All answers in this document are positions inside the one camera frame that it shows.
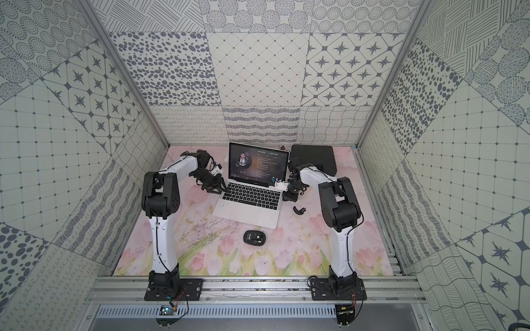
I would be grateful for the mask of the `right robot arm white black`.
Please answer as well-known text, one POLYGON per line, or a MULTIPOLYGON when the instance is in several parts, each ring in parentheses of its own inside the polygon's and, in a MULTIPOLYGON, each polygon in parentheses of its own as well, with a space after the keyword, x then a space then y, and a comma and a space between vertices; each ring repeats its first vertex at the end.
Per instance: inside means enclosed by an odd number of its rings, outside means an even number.
POLYGON ((353 290, 360 280, 350 261, 353 231, 364 222, 351 180, 333 177, 313 164, 303 164, 294 157, 288 163, 290 172, 283 201, 296 202, 307 189, 316 189, 320 197, 321 214, 325 224, 334 231, 333 256, 328 283, 334 295, 353 290))

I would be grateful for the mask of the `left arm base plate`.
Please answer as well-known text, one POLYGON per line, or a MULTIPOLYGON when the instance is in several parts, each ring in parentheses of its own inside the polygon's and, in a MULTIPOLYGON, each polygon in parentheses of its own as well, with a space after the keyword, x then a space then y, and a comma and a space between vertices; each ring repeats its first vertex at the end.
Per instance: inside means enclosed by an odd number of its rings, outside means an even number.
POLYGON ((149 285, 144 295, 145 301, 170 301, 181 299, 199 301, 204 285, 203 279, 178 279, 170 280, 166 277, 149 279, 149 285))

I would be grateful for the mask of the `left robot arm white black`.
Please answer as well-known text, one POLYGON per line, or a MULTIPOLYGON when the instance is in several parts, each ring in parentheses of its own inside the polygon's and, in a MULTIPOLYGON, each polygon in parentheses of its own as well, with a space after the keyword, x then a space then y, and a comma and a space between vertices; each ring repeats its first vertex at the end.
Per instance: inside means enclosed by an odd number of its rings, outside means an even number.
POLYGON ((144 175, 142 210, 149 218, 153 237, 153 269, 149 273, 149 291, 165 290, 175 296, 184 291, 179 280, 179 263, 174 251, 174 230, 170 216, 179 210, 179 182, 195 179, 201 190, 222 194, 226 184, 222 167, 205 151, 186 151, 167 168, 144 175))

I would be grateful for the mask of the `black wireless mouse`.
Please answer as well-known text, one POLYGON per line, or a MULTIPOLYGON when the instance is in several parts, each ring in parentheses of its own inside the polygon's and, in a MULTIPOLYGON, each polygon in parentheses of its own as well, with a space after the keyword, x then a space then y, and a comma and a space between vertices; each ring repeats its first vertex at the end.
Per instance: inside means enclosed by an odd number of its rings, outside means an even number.
POLYGON ((266 235, 259 230, 247 230, 243 235, 245 244, 261 247, 266 243, 266 235))

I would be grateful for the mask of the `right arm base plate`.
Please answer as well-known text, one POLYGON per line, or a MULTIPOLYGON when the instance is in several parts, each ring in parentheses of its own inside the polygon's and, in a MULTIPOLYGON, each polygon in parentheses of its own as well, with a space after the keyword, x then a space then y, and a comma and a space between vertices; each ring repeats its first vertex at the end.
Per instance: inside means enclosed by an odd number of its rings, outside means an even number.
POLYGON ((363 280, 356 277, 332 278, 309 277, 306 281, 313 301, 357 301, 367 300, 363 280))

